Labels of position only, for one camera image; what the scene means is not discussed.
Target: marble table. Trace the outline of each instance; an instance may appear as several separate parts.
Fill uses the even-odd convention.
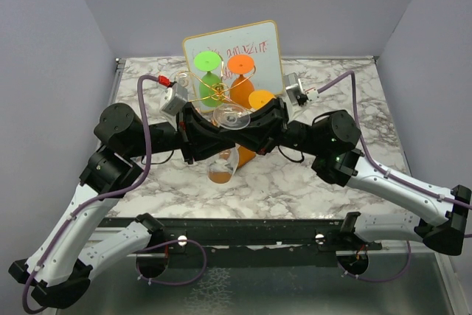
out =
[[[372,156],[393,169],[404,171],[395,127],[390,116],[373,59],[282,61],[285,74],[296,72],[305,88],[320,87],[343,72],[356,73],[358,110],[362,132]],[[117,93],[117,102],[127,103],[139,114],[136,82],[140,75],[166,75],[185,69],[183,57],[132,58],[126,61]],[[150,123],[164,121],[159,113],[163,90],[145,83],[145,102]],[[351,84],[346,79],[326,91],[298,120],[310,123],[318,114],[336,109],[352,113]],[[294,159],[296,151],[284,149]],[[168,153],[153,156],[153,162],[166,159]],[[236,171],[230,182],[214,184],[206,175],[205,162],[186,165],[176,151],[165,165],[152,166],[147,181],[127,194],[111,217],[134,217],[149,212],[168,218],[343,218],[347,212],[403,212],[377,196],[326,184],[310,166],[313,157],[302,164],[285,159],[277,149],[257,156]]]

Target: gray wall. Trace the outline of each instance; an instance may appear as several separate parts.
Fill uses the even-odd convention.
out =
[[[120,57],[179,55],[190,35],[268,18],[283,55],[379,55],[411,0],[86,0]]]
[[[49,234],[96,146],[114,56],[84,0],[0,0],[0,313],[22,314],[7,273]]]
[[[472,187],[472,0],[412,0],[378,70],[412,174]],[[470,306],[471,256],[453,259]]]

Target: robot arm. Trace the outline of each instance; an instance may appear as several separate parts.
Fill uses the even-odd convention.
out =
[[[185,162],[192,164],[232,148],[235,143],[260,155],[270,153],[278,145],[299,150],[316,157],[312,169],[327,183],[374,193],[414,213],[379,216],[348,213],[340,235],[345,235],[348,243],[356,239],[351,247],[383,239],[415,240],[438,252],[460,254],[468,209],[423,195],[393,181],[389,174],[464,204],[469,204],[471,191],[462,186],[452,191],[430,186],[391,170],[384,174],[378,172],[363,153],[355,149],[361,132],[346,111],[330,112],[312,125],[297,122],[294,115],[300,110],[288,109],[287,102],[291,100],[288,90],[286,97],[274,99],[251,114],[246,128],[230,131],[207,122],[186,102],[184,91],[178,91],[178,84],[174,86],[168,89],[162,107],[170,123],[150,126],[152,153],[180,149]],[[300,105],[301,100],[302,109],[310,101],[306,94],[292,96],[297,102],[293,106]],[[98,223],[123,197],[97,200],[97,196],[131,186],[142,173],[133,157],[145,155],[146,148],[140,119],[122,103],[104,110],[94,132],[103,146],[90,158],[80,176],[80,186],[67,211],[38,251],[27,260],[14,262],[9,269],[17,281],[35,287],[32,296],[40,305],[70,306],[103,269],[131,252],[154,245],[151,239],[162,231],[158,221],[150,215],[142,215],[123,232],[83,248]],[[88,205],[74,215],[71,211],[78,204]],[[56,240],[55,231],[66,221],[69,222],[67,229]],[[48,257],[38,262],[51,245],[54,247]]]

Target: orange disc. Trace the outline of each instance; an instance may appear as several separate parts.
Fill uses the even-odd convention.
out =
[[[228,69],[239,75],[249,73],[254,69],[254,59],[248,55],[235,55],[228,60]]]
[[[251,105],[254,110],[258,110],[259,108],[267,105],[272,99],[275,99],[275,95],[270,91],[256,90],[249,95],[249,105]]]

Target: green object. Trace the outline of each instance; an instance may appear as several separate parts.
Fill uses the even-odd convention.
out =
[[[200,52],[193,60],[195,67],[202,72],[211,72],[220,66],[221,58],[212,51]]]
[[[201,81],[203,81],[205,84],[208,86],[214,88],[216,84],[221,84],[221,79],[217,75],[207,72],[202,78]],[[207,97],[210,95],[214,95],[215,90],[210,89],[209,87],[205,86],[203,83],[200,83],[200,98]],[[204,105],[209,106],[209,107],[217,107],[221,105],[220,100],[215,100],[209,97],[208,99],[202,100],[202,103]]]

